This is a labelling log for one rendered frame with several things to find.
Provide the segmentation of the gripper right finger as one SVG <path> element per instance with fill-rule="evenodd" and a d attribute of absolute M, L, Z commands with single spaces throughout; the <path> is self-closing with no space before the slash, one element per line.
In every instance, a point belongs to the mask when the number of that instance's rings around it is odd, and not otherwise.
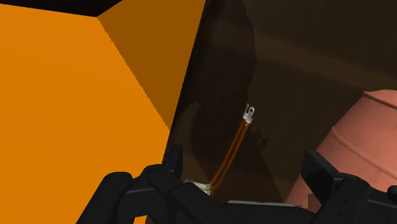
<path fill-rule="evenodd" d="M 306 151 L 301 176 L 321 207 L 310 224 L 397 224 L 397 185 L 386 192 Z"/>

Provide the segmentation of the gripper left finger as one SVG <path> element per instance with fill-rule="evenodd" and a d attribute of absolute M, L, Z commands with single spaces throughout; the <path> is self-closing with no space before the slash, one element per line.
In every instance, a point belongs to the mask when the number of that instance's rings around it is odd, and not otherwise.
<path fill-rule="evenodd" d="M 180 180 L 183 149 L 171 148 L 163 164 L 149 165 L 133 178 L 107 174 L 76 224 L 134 224 L 149 216 L 155 224 L 243 224 L 193 183 Z"/>

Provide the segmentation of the pink ribbed vase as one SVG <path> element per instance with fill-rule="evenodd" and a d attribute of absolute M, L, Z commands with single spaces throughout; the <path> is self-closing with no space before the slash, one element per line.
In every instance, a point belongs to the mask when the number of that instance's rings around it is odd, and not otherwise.
<path fill-rule="evenodd" d="M 397 185 L 397 90 L 364 92 L 317 151 L 340 172 L 378 190 Z"/>

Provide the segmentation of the orange robot stand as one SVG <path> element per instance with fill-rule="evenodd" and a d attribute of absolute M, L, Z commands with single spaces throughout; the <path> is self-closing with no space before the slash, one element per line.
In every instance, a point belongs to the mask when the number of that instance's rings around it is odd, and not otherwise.
<path fill-rule="evenodd" d="M 0 3 L 0 224 L 76 224 L 106 174 L 161 161 L 204 2 Z"/>

